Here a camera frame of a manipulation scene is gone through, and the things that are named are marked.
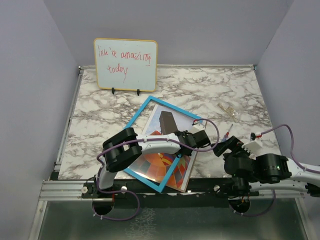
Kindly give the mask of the blue picture frame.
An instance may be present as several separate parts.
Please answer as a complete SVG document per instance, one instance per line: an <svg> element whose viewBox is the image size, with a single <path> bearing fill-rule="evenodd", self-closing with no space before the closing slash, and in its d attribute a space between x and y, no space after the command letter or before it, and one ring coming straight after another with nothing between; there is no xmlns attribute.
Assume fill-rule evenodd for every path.
<svg viewBox="0 0 320 240"><path fill-rule="evenodd" d="M152 111L153 111L153 109L154 109L154 107L155 107L156 104L166 106L166 107L171 108L171 109L173 109L173 110L175 110L175 111L179 111L179 112L181 112L181 113L183 113L183 114L185 114L185 115L193 118L193 120L199 118L199 116L197 116L197 115L195 115L195 114L193 114L193 113L190 113L190 112L188 112L188 111L186 111L186 110L183 110L183 109L181 109L181 108L179 108L179 107L177 107L177 106L174 106L174 105L172 105L172 104L170 104L170 103L167 103L167 102L165 102L165 101L163 101L163 100L160 100L160 99L158 99L158 98L156 98L156 97L149 96L149 97L145 100L145 102L142 104L142 106L141 106L141 107L137 110L137 112L134 114L134 116L133 116L132 119L129 121L129 123L126 125L126 127L127 127L127 128L129 128L129 127L135 128L135 127L137 127L138 125L140 125L140 126L141 126L141 129L140 129L140 130L135 130L135 132L142 134L142 132L143 132L145 126L146 126L146 123L147 123L147 121L148 121L148 119L149 119L149 117L150 117L150 115L151 115L151 113L152 113ZM149 185L147 185L147 184L146 184L146 185L149 186L149 187L151 187L152 189L156 190L156 191L159 192L159 193L161 193L162 191L164 191L164 188L167 187L167 186L166 186L166 183L167 183L167 181L168 181L168 178L169 178L169 177L171 176L171 174L173 173L173 170L174 170L175 167L177 166L180 158L181 158L181 157L176 157L176 159L175 159L174 162L172 163L172 165L171 165L171 167L170 167L170 169L169 169L169 171L168 171L168 173L167 173L167 176L165 177L164 182L162 182L162 183L159 185L158 189L156 189L154 186L149 186Z"/></svg>

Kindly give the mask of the blue red screwdriver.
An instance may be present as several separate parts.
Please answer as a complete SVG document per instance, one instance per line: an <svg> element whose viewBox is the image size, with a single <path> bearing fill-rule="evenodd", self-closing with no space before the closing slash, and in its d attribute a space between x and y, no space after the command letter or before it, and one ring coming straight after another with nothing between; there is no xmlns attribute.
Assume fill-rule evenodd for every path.
<svg viewBox="0 0 320 240"><path fill-rule="evenodd" d="M231 124L231 126L229 127L228 131L225 133L225 135L223 136L222 140L220 141L221 143L225 142L228 138L229 138L229 134L230 134L230 131L233 127L233 123Z"/></svg>

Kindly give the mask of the hot air balloon photo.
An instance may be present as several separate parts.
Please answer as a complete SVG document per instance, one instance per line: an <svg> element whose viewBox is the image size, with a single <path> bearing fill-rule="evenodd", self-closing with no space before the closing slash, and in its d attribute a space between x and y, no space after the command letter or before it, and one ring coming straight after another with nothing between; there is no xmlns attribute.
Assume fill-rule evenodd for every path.
<svg viewBox="0 0 320 240"><path fill-rule="evenodd" d="M192 131L194 119L180 111L164 105L156 104L142 131L143 135L161 136L175 131ZM172 174L168 177L166 186L185 192L190 179L197 153L182 156ZM124 171L132 177L144 182L150 187L159 188L164 182L175 155L168 153L152 153L141 155Z"/></svg>

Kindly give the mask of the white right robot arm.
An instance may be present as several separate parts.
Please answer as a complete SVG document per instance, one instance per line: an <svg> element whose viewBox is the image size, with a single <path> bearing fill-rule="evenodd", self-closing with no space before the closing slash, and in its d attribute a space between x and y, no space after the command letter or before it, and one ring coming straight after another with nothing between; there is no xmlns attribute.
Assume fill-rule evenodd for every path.
<svg viewBox="0 0 320 240"><path fill-rule="evenodd" d="M219 196L257 196L261 190L289 190L320 196L319 166L307 171L291 158L274 153L250 157L261 149L259 138L243 143L232 136L216 145L213 153L223 157L224 171L231 176L230 183L216 190Z"/></svg>

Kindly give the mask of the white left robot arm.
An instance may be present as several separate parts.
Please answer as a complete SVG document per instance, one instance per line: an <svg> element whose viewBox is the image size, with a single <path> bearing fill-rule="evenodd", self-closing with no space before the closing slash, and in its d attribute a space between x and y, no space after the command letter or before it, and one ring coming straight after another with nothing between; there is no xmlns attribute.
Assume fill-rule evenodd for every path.
<svg viewBox="0 0 320 240"><path fill-rule="evenodd" d="M142 155L191 156L210 144L203 128L195 131L178 130L165 135L137 134L132 127L125 128L103 142L102 152L97 156L101 166L95 177L93 191L101 198L106 197L117 173L127 169Z"/></svg>

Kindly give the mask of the clear bag of hardware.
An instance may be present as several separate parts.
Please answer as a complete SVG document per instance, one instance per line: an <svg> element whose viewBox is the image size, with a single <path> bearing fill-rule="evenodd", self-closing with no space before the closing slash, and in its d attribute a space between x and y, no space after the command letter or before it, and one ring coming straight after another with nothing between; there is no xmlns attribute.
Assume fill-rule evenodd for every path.
<svg viewBox="0 0 320 240"><path fill-rule="evenodd" d="M235 123L239 122L239 114L232 106L225 107L221 103L218 103L217 107L222 110L230 120L233 120Z"/></svg>

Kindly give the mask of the black whiteboard stand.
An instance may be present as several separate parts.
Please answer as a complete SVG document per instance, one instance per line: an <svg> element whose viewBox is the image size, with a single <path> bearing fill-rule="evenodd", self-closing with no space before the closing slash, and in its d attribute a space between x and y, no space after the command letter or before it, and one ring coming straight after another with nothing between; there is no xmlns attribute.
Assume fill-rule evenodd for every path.
<svg viewBox="0 0 320 240"><path fill-rule="evenodd" d="M139 96L141 94L140 89L119 89L119 88L111 88L111 93L114 95L115 92L130 92L134 93L135 95Z"/></svg>

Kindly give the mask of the white dry-erase board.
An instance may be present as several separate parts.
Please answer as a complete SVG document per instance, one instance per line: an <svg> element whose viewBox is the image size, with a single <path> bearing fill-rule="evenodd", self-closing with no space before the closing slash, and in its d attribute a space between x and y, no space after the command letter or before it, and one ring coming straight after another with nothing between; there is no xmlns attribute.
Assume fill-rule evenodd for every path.
<svg viewBox="0 0 320 240"><path fill-rule="evenodd" d="M103 90L157 86L158 43L154 40L96 38L93 41L97 86Z"/></svg>

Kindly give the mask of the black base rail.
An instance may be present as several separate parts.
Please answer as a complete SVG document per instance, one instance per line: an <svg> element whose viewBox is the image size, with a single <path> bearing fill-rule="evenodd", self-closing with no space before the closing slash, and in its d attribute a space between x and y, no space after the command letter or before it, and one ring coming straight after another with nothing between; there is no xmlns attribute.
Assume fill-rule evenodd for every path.
<svg viewBox="0 0 320 240"><path fill-rule="evenodd" d="M43 195L52 201L86 201L118 209L141 208L227 208L230 200L256 197L259 193L243 180L233 178L192 178L186 192L165 187L161 193L137 179L116 179L112 190L101 193L92 180L50 180Z"/></svg>

